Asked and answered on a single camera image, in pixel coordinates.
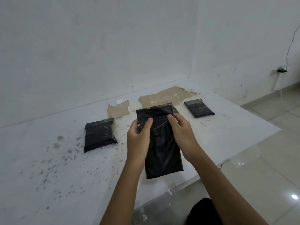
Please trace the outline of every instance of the person's right arm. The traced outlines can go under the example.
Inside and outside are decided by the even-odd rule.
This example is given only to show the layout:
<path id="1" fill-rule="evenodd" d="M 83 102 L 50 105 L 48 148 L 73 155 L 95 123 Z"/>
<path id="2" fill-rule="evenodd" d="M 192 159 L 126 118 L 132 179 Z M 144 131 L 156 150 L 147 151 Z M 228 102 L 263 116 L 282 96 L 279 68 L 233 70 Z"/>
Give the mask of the person's right arm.
<path id="1" fill-rule="evenodd" d="M 223 224 L 267 225 L 202 150 L 190 123 L 179 113 L 168 115 L 168 120 L 179 148 L 199 174 Z"/>

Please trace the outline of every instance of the person's left hand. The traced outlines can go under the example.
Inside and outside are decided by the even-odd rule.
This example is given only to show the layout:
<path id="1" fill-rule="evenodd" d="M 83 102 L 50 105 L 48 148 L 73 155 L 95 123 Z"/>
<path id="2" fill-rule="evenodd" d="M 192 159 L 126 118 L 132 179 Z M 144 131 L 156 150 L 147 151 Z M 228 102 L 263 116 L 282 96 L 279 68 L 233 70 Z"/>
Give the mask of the person's left hand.
<path id="1" fill-rule="evenodd" d="M 150 128 L 153 118 L 145 122 L 144 128 L 140 131 L 137 120 L 134 120 L 127 132 L 127 160 L 138 168 L 143 169 L 150 143 Z"/>

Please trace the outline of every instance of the person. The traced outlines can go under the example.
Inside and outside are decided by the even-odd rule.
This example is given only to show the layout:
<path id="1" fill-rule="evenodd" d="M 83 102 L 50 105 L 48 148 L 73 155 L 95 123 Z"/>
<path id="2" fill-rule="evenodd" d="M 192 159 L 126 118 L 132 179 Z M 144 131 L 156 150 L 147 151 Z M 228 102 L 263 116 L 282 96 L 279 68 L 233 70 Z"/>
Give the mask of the person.
<path id="1" fill-rule="evenodd" d="M 182 154 L 196 169 L 211 198 L 204 198 L 193 206 L 187 225 L 267 225 L 201 149 L 190 123 L 179 113 L 168 115 L 168 121 Z M 137 120 L 131 124 L 127 133 L 127 160 L 100 225 L 131 224 L 137 184 L 145 166 L 152 123 L 153 119 L 149 118 L 142 131 L 139 131 Z"/>

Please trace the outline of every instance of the black pants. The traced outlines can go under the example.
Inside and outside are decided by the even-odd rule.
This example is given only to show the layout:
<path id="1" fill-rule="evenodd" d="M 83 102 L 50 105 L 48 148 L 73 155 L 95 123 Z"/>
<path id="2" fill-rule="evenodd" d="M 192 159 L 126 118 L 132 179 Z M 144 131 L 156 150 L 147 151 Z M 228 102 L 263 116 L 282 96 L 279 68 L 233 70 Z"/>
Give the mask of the black pants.
<path id="1" fill-rule="evenodd" d="M 212 200 L 203 198 L 195 204 L 188 215 L 186 225 L 214 224 L 223 225 Z"/>

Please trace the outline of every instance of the black wire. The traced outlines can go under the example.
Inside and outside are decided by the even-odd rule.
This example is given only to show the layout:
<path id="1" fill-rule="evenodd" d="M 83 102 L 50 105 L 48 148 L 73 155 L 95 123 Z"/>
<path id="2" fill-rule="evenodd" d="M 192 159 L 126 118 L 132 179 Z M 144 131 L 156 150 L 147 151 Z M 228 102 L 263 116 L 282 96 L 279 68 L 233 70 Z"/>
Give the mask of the black wire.
<path id="1" fill-rule="evenodd" d="M 292 44 L 293 44 L 295 34 L 296 34 L 296 32 L 298 31 L 299 28 L 300 28 L 300 24 L 299 24 L 299 26 L 297 27 L 296 31 L 295 31 L 294 34 L 293 34 L 293 39 L 292 39 L 291 45 L 290 45 L 289 49 L 287 50 L 287 56 L 289 55 L 289 51 L 290 51 L 290 48 L 291 48 L 291 46 L 292 46 Z"/>

